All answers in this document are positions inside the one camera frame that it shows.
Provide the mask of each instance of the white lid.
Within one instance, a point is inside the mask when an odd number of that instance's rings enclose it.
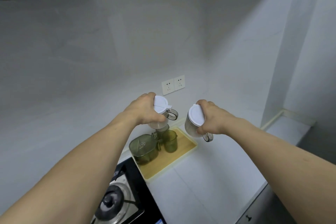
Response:
[[[200,105],[193,105],[188,112],[189,120],[195,126],[202,126],[205,121],[204,113]]]
[[[168,105],[168,100],[165,97],[162,97],[162,96],[154,97],[154,110],[157,113],[163,114],[170,108],[171,108],[171,105]]]

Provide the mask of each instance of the tile grout line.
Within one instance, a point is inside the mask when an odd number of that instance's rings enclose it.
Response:
[[[192,194],[194,195],[194,197],[197,199],[197,201],[203,206],[204,210],[207,212],[207,214],[211,217],[211,219],[216,223],[219,224],[213,217],[212,215],[208,212],[208,209],[202,204],[202,202],[199,200],[199,198],[195,195],[195,193],[193,192],[193,190],[188,186],[188,184],[183,180],[183,178],[179,175],[179,173],[175,170],[175,167],[173,167],[175,173],[178,175],[178,177],[184,182],[184,184],[187,186],[188,189],[190,189],[190,191],[192,192]]]

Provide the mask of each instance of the electrical outlet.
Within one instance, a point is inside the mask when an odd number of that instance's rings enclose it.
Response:
[[[170,79],[167,81],[162,82],[162,92],[163,95],[167,95],[175,91],[174,88],[174,79]]]
[[[174,87],[175,90],[180,90],[186,87],[186,81],[184,75],[174,78]]]

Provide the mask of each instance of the hand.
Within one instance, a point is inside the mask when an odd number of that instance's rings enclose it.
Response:
[[[155,95],[154,92],[142,94],[136,100],[132,101],[123,113],[129,117],[134,117],[136,125],[148,124],[154,121],[165,121],[166,117],[162,114],[158,114],[154,110],[153,103]]]
[[[205,115],[204,124],[197,129],[197,132],[201,135],[204,135],[205,133],[227,135],[228,127],[239,120],[239,118],[228,111],[219,108],[211,101],[208,102],[202,99],[197,101],[196,104],[201,106]]]

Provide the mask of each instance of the forearm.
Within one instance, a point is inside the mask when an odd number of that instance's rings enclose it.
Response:
[[[1,222],[87,223],[108,187],[135,126],[132,117],[118,115],[61,159],[4,213]]]
[[[238,119],[232,137],[298,223],[333,223],[336,166]]]

